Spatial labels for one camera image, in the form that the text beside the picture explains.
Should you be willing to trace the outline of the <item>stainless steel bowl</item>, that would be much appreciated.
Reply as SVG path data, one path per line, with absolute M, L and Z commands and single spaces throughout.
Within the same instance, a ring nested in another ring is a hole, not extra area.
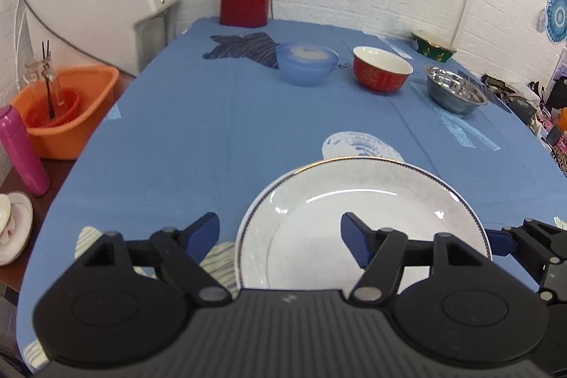
M 445 110 L 468 115 L 488 104 L 482 90 L 452 71 L 430 66 L 425 74 L 430 97 Z

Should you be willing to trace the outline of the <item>red ceramic bowl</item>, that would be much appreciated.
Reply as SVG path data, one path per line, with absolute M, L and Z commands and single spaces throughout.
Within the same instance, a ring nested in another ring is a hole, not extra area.
M 378 93 L 397 92 L 413 73 L 408 61 L 379 48 L 357 46 L 353 54 L 355 78 L 362 86 Z

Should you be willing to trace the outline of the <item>translucent blue plastic bowl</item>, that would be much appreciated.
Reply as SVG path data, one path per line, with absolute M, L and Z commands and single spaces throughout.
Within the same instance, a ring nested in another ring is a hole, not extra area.
M 339 56 L 328 47 L 287 42 L 277 46 L 276 58 L 282 78 L 288 84 L 316 87 L 331 76 Z

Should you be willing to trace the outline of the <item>black box device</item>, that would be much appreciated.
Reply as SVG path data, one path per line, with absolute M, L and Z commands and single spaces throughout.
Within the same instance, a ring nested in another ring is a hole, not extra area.
M 524 97 L 510 97 L 507 103 L 510 110 L 526 125 L 532 123 L 532 119 L 536 115 L 536 108 Z

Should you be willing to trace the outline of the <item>blue printed tablecloth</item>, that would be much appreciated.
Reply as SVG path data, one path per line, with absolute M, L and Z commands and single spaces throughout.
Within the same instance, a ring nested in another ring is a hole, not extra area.
M 38 298 L 100 233 L 144 239 L 205 213 L 220 219 L 206 267 L 235 288 L 241 219 L 269 183 L 334 156 L 391 156 L 440 177 L 490 228 L 566 216 L 566 178 L 532 132 L 495 103 L 465 118 L 428 96 L 430 61 L 398 40 L 276 20 L 278 43 L 331 48 L 339 64 L 325 84 L 288 84 L 243 54 L 249 32 L 200 19 L 179 35 L 116 102 L 51 204 L 25 272 L 17 342 L 29 369 L 45 355 L 32 316 Z M 359 84 L 353 49 L 370 46 L 408 61 L 400 90 Z

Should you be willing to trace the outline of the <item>floral teacup with saucer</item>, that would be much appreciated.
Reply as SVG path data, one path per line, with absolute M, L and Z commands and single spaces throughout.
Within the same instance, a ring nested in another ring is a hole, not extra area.
M 34 217 L 30 198 L 15 191 L 1 195 L 1 265 L 11 264 L 26 247 Z

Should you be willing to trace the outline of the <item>pink bottle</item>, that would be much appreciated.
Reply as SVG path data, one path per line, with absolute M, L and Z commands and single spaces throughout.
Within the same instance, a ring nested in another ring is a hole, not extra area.
M 1 143 L 28 190 L 35 197 L 43 196 L 50 187 L 50 179 L 19 112 L 11 105 L 1 107 Z

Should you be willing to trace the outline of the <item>orange plastic basin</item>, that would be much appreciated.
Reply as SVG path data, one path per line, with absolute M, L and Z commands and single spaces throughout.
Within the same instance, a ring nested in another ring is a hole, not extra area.
M 67 111 L 58 122 L 48 119 L 44 97 L 35 97 L 30 86 L 24 87 L 12 105 L 22 116 L 37 155 L 46 159 L 73 160 L 79 157 L 92 133 L 112 108 L 117 69 L 105 66 L 80 66 L 57 71 Z

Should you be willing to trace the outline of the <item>green gold patterned bowl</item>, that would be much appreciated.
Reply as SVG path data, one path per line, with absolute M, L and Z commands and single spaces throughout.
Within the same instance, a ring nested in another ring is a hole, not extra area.
M 455 48 L 421 32 L 411 33 L 411 45 L 420 55 L 442 63 L 447 62 L 456 53 Z

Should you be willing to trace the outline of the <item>glass bottle with chopsticks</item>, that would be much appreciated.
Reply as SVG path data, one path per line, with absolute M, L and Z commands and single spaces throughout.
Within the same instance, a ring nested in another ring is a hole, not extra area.
M 24 80 L 32 90 L 34 108 L 42 125 L 54 125 L 66 111 L 66 103 L 51 60 L 50 41 L 42 41 L 41 56 L 25 63 Z

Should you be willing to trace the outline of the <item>blue decorative wall plate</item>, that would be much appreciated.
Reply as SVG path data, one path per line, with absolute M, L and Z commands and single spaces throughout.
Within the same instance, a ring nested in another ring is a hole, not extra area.
M 567 0 L 547 0 L 537 20 L 536 30 L 547 34 L 552 43 L 566 41 L 566 11 Z

